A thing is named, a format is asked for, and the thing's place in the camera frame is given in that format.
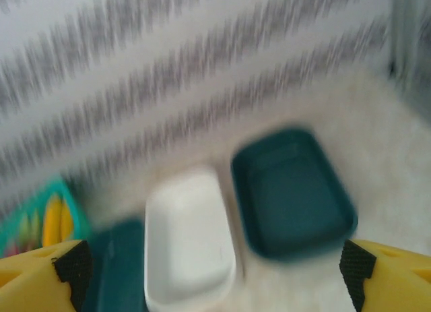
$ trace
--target striped wall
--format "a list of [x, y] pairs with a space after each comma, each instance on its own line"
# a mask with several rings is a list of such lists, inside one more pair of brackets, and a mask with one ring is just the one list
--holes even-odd
[[0, 0], [0, 212], [55, 174], [114, 178], [383, 53], [389, 12], [390, 0]]

